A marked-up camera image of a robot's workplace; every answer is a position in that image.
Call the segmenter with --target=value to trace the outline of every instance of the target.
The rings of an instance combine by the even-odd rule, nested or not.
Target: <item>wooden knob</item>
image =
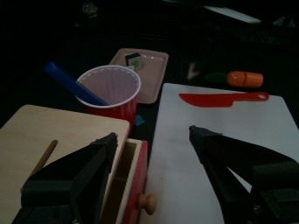
[[[146,212],[152,215],[155,213],[156,208],[156,197],[154,194],[144,196],[142,193],[138,198],[138,208],[144,209]]]

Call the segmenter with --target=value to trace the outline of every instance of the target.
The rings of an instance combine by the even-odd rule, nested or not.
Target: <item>knife handle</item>
[[[268,94],[264,92],[234,94],[234,100],[264,102],[268,100]]]

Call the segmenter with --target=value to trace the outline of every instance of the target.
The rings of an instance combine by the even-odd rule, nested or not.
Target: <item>wooden cutting board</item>
[[[230,108],[199,108],[179,93],[231,93],[204,87],[166,83],[154,134],[146,193],[159,199],[143,224],[220,224],[222,211],[206,171],[190,142],[190,126],[206,128],[279,151],[299,161],[299,131],[280,96],[268,101],[236,101]],[[248,183],[239,179],[250,190]]]
[[[24,105],[0,129],[0,223],[12,223],[21,207],[20,189],[53,139],[59,143],[47,164],[115,132],[118,148],[110,181],[128,129],[123,120]]]

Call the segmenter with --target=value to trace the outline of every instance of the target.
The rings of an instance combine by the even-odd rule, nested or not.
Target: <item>red toy knife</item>
[[[234,101],[264,102],[270,97],[268,94],[263,92],[234,94],[179,94],[179,96],[191,105],[204,108],[231,107]]]

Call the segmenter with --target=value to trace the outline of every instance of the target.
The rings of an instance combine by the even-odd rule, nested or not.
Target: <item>dark background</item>
[[[168,53],[163,83],[246,91],[223,82],[207,82],[204,74],[234,70],[262,73],[266,81],[259,90],[284,97],[299,126],[298,28],[287,26],[290,19],[298,22],[298,3],[98,0],[96,17],[83,13],[84,3],[1,3],[0,127],[24,104],[84,112],[43,67],[53,60],[79,77],[92,67],[108,64],[120,48]],[[260,18],[263,24],[248,25],[216,15],[202,8],[203,4],[242,10]],[[284,24],[274,27],[272,21],[282,16]],[[187,80],[186,66],[191,62],[198,63],[200,76]],[[148,140],[150,150],[159,100],[138,105],[144,124],[131,134],[135,139]]]

